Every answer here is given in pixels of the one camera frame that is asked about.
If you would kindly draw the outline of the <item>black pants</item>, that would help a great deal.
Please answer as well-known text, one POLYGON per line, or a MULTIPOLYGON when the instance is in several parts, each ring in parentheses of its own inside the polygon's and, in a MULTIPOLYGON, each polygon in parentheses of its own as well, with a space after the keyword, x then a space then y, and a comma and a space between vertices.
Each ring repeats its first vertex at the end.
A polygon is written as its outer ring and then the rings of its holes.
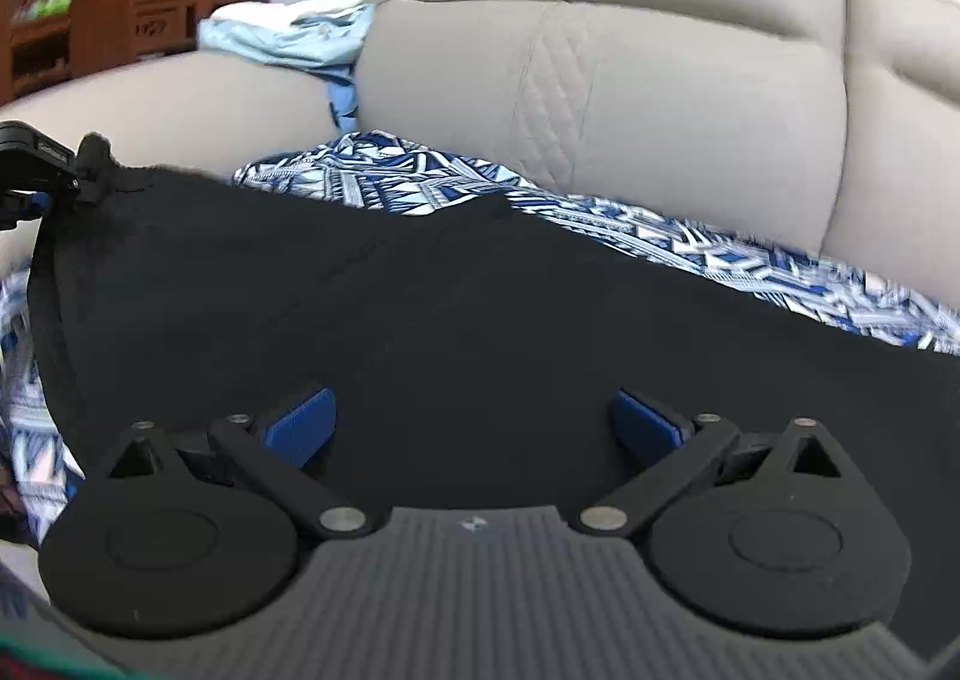
POLYGON ((893 632, 958 631, 958 363, 630 258, 485 194, 387 214, 119 169, 44 217, 29 329, 78 464, 132 423, 194 432, 311 387, 337 399, 320 482, 366 510, 573 513, 630 464, 631 389, 752 432, 827 425, 908 537, 893 632))

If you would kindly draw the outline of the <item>blue white patterned cloth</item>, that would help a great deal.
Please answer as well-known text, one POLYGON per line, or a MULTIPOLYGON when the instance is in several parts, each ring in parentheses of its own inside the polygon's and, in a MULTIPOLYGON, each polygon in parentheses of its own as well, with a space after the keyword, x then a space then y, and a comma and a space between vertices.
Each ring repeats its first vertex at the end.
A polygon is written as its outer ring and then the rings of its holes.
MULTIPOLYGON (((501 192, 516 209, 620 253, 685 270, 817 323, 913 350, 958 350, 955 309, 865 270, 640 206, 550 192, 503 165, 384 131, 345 134, 309 151, 257 160, 231 180, 400 215, 433 214, 501 192)), ((47 410, 32 355, 26 288, 34 238, 31 222, 2 237, 2 494, 16 519, 11 533, 23 543, 44 537, 67 504, 68 482, 83 474, 47 410)))

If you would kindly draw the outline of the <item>light blue garment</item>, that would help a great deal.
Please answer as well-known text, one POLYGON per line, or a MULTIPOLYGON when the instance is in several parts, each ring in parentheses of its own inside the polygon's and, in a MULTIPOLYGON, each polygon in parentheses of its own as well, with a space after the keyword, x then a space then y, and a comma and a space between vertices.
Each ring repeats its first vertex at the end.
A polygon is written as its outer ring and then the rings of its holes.
POLYGON ((353 70, 373 17, 373 0, 241 1, 200 21, 197 45, 319 77, 334 123, 352 133, 358 125, 353 70))

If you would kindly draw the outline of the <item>beige leather sofa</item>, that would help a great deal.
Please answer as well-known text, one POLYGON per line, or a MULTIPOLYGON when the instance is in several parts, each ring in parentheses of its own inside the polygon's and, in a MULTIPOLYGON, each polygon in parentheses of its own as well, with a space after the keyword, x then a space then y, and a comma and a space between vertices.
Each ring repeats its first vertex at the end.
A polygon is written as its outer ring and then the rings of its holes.
POLYGON ((944 0, 376 0, 358 123, 958 299, 944 0))

